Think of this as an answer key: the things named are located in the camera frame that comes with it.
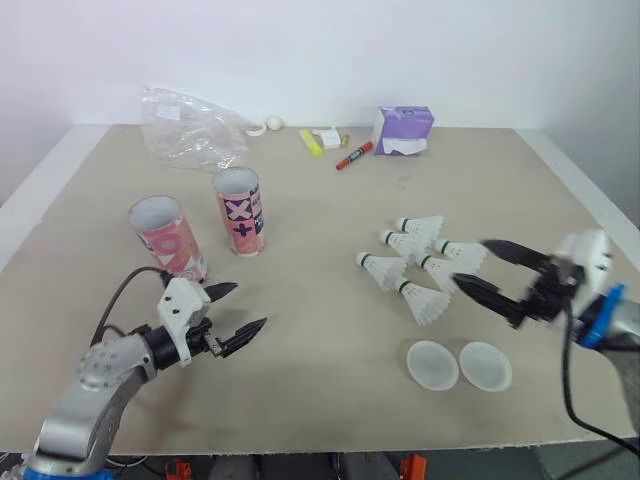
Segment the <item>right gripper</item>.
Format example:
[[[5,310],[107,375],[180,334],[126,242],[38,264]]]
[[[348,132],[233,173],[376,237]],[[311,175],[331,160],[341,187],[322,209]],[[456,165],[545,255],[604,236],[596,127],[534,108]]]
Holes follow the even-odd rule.
[[[501,260],[539,274],[520,302],[502,295],[497,286],[478,276],[453,275],[463,293],[506,319],[513,328],[519,328],[525,318],[553,321],[584,284],[584,268],[569,259],[545,255],[508,240],[488,239],[482,245]]]

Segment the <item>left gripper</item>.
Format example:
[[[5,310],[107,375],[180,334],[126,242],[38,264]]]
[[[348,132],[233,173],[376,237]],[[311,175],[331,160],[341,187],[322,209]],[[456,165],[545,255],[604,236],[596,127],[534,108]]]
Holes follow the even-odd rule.
[[[236,282],[221,282],[204,288],[209,302],[214,303],[224,298],[238,287]],[[267,318],[258,319],[243,325],[226,340],[220,340],[213,333],[213,323],[209,318],[191,327],[186,334],[186,342],[192,357],[202,353],[211,353],[214,357],[227,358],[247,346],[260,332]]]

